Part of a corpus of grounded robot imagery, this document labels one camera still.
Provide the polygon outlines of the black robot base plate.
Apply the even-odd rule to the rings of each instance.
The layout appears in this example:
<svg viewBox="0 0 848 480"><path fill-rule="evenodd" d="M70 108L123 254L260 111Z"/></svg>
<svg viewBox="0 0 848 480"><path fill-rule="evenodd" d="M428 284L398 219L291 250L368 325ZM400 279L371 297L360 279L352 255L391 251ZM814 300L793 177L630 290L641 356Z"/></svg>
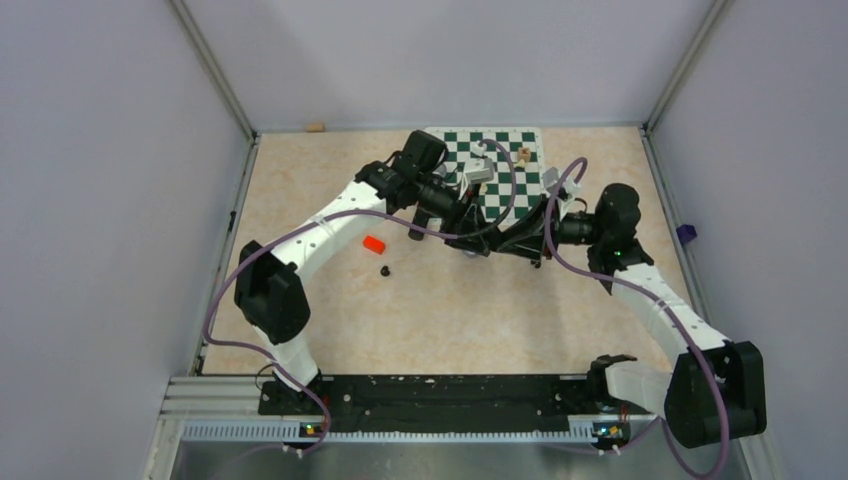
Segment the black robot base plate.
<svg viewBox="0 0 848 480"><path fill-rule="evenodd" d="M642 408L599 400L583 375L319 374L307 392L261 386L264 416L330 415L333 433L564 433L585 416L623 420Z"/></svg>

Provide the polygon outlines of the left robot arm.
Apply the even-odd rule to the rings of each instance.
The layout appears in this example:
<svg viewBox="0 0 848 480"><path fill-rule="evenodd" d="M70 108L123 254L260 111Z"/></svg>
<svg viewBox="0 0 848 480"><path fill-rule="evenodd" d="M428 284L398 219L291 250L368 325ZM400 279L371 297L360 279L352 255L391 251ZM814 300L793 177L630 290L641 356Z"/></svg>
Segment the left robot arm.
<svg viewBox="0 0 848 480"><path fill-rule="evenodd" d="M363 166L328 205L274 242L252 241L240 252L234 302L268 348L283 401L297 413L319 404L320 370L304 330L311 317L305 286L349 242L397 211L416 206L441 219L438 237L458 241L492 231L482 223L466 231L451 227L471 205L467 194L447 186L436 171L448 158L447 144L423 130L385 161Z"/></svg>

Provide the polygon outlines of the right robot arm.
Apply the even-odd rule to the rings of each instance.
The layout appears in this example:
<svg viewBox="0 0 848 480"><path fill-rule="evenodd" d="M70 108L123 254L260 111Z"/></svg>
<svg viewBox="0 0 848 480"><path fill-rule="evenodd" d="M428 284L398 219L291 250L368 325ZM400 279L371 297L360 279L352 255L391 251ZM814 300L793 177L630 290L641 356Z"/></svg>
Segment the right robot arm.
<svg viewBox="0 0 848 480"><path fill-rule="evenodd" d="M550 259L560 245L585 245L589 276L628 306L672 363L662 372L626 354L591 363L586 397L600 412L623 402L658 415L687 448L763 433L767 427L764 362L750 341L734 342L707 324L663 279L636 237L640 197L613 183L591 213L568 213L562 192L543 196L498 234L494 252Z"/></svg>

